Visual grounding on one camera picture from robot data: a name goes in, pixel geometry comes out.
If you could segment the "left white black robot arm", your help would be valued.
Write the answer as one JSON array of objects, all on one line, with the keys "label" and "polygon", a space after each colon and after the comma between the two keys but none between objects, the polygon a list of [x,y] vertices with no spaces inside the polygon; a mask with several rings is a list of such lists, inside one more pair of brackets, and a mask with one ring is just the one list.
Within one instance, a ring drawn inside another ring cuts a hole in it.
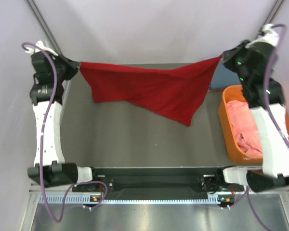
[{"label": "left white black robot arm", "polygon": [[44,187],[57,187],[83,183],[89,191],[99,187],[92,167],[79,167],[67,163],[61,147],[61,113],[63,109],[63,81],[78,72],[80,63],[49,51],[31,55],[37,80],[29,93],[36,121],[36,156],[33,167],[27,169],[28,177]]}]

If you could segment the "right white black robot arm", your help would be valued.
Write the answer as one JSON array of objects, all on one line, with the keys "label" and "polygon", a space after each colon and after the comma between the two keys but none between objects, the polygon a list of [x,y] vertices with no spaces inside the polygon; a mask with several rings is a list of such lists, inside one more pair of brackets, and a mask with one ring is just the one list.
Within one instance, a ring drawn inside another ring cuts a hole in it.
[{"label": "right white black robot arm", "polygon": [[[219,168],[215,185],[225,191],[232,184],[245,185],[254,192],[263,192],[289,185],[289,139],[286,127],[285,99],[281,85],[270,78],[271,66],[277,59],[277,43],[244,40],[223,52],[224,66],[236,73],[241,86],[227,87],[222,94],[219,117],[229,157],[239,166]],[[245,153],[235,143],[234,129],[226,103],[244,98],[255,119],[263,149],[262,167],[244,159]]]}]

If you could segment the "red t shirt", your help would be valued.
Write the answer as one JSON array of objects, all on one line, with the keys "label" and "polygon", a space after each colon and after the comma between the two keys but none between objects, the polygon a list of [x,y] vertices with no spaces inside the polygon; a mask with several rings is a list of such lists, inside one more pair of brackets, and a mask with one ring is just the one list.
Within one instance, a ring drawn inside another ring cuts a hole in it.
[{"label": "red t shirt", "polygon": [[96,103],[127,101],[188,127],[220,59],[166,70],[82,62],[80,72]]}]

